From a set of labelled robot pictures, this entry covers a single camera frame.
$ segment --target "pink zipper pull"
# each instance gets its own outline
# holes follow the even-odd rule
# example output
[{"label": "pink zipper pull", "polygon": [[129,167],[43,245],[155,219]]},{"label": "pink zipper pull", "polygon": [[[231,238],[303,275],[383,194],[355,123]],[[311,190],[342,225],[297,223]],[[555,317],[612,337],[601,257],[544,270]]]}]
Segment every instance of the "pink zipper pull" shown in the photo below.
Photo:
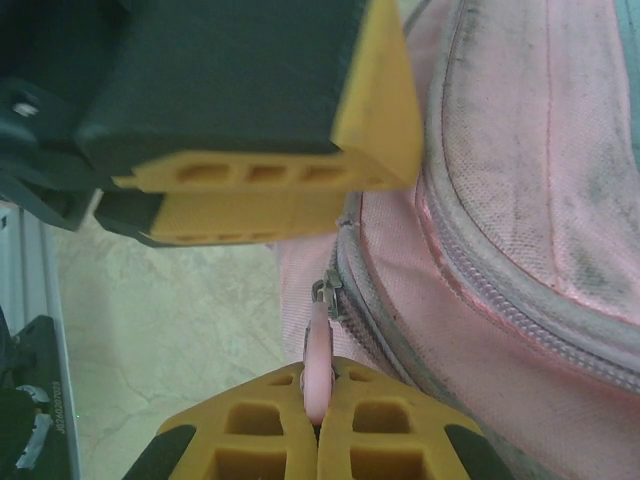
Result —
[{"label": "pink zipper pull", "polygon": [[325,301],[325,283],[313,286],[311,319],[305,335],[304,370],[300,376],[304,409],[313,425],[322,424],[331,401],[335,374],[333,331],[329,324],[329,308]]}]

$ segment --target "screw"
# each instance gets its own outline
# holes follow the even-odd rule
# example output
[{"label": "screw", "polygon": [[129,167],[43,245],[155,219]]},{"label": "screw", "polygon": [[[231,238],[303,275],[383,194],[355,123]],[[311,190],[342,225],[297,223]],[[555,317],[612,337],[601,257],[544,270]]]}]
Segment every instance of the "screw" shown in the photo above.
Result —
[{"label": "screw", "polygon": [[13,111],[21,117],[29,118],[38,114],[39,110],[33,103],[19,101],[13,104]]}]

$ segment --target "zipper pull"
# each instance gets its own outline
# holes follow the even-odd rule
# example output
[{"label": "zipper pull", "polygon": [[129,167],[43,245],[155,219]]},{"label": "zipper pull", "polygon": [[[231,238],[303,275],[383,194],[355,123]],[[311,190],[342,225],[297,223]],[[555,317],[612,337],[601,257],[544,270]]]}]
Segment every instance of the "zipper pull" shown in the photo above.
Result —
[{"label": "zipper pull", "polygon": [[305,411],[315,426],[322,424],[329,409],[335,381],[332,365],[333,330],[329,316],[332,308],[337,311],[336,276],[327,272],[324,279],[315,282],[311,289],[313,303],[304,340],[304,370],[300,375],[300,388]]},{"label": "zipper pull", "polygon": [[342,280],[340,275],[333,268],[326,271],[324,278],[318,280],[312,289],[312,299],[317,301],[320,294],[322,295],[321,301],[327,304],[329,311],[329,317],[331,320],[338,320],[340,312],[338,311],[338,294],[337,290],[342,288]]}]

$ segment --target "black plastic part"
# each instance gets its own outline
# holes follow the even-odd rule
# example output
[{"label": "black plastic part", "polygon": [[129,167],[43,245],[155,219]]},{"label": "black plastic part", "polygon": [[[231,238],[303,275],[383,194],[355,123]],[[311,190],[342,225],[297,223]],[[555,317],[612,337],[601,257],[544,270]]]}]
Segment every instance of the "black plastic part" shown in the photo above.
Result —
[{"label": "black plastic part", "polygon": [[195,433],[196,427],[181,425],[158,435],[147,445],[123,480],[167,480]]},{"label": "black plastic part", "polygon": [[320,434],[322,433],[322,425],[314,425],[313,433],[316,436],[316,444],[320,445]]},{"label": "black plastic part", "polygon": [[28,472],[30,480],[69,480],[71,475],[71,455],[65,405],[60,375],[58,344],[53,319],[37,317],[17,335],[20,353],[33,358],[28,366],[12,372],[16,385],[33,385],[42,388],[49,395],[48,413],[53,425],[35,468]]},{"label": "black plastic part", "polygon": [[4,317],[4,312],[0,306],[0,379],[4,378],[5,372],[14,369],[19,364],[20,355],[11,334],[9,333],[9,325]]},{"label": "black plastic part", "polygon": [[108,77],[127,12],[115,0],[20,0],[0,19],[0,170],[51,189],[113,187],[75,132]]},{"label": "black plastic part", "polygon": [[35,418],[36,405],[27,392],[0,389],[0,479],[15,473]]},{"label": "black plastic part", "polygon": [[96,169],[183,150],[337,151],[367,0],[156,0],[78,131]]},{"label": "black plastic part", "polygon": [[134,240],[137,240],[138,242],[140,242],[142,245],[145,245],[147,247],[151,247],[151,248],[192,248],[194,246],[198,246],[198,247],[205,247],[205,246],[209,246],[209,245],[176,245],[173,243],[161,243],[161,242],[155,242],[153,240],[151,240],[149,237],[142,235],[140,233],[135,234],[132,233],[131,235],[126,235],[129,238],[132,238]]},{"label": "black plastic part", "polygon": [[20,205],[40,221],[75,231],[84,219],[93,192],[60,192],[25,181],[0,172],[0,195]]},{"label": "black plastic part", "polygon": [[515,480],[486,438],[460,425],[444,430],[471,480]]},{"label": "black plastic part", "polygon": [[163,200],[163,194],[105,192],[94,216],[108,232],[146,238],[144,234],[151,231]]}]

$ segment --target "zipper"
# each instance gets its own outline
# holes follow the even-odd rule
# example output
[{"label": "zipper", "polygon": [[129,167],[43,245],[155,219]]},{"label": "zipper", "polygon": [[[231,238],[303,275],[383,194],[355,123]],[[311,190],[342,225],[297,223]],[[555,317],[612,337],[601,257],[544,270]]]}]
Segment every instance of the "zipper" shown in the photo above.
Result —
[{"label": "zipper", "polygon": [[[571,365],[586,370],[609,383],[634,393],[640,393],[640,374],[638,372],[615,364],[559,337],[528,317],[500,293],[482,271],[475,267],[460,242],[457,241],[455,234],[439,211],[433,194],[423,187],[422,196],[431,214],[436,237],[447,258],[447,263],[454,267],[457,271],[455,276],[464,279],[475,296],[480,297],[509,326],[532,339],[544,350],[558,355]],[[424,221],[423,216],[424,214],[420,215],[421,222]],[[423,231],[428,234],[424,223]]]},{"label": "zipper", "polygon": [[332,261],[323,279],[314,284],[314,289],[322,291],[322,296],[327,301],[329,319],[339,324],[366,352],[369,359],[377,363],[380,360],[378,342],[367,329],[367,323],[361,320],[364,315],[360,309],[349,299],[352,290],[345,288],[336,267],[335,261]]},{"label": "zipper", "polygon": [[388,375],[417,388],[413,379],[404,372],[402,367],[396,364],[397,361],[394,361],[390,347],[384,336],[378,331],[375,319],[366,307],[366,301],[357,286],[350,281],[344,283],[337,268],[340,267],[334,265],[325,274],[325,279],[333,277],[333,279],[339,280],[337,286],[332,289],[335,309],[331,310],[330,307],[332,313],[329,318],[349,334],[364,350],[372,363],[378,365]]}]

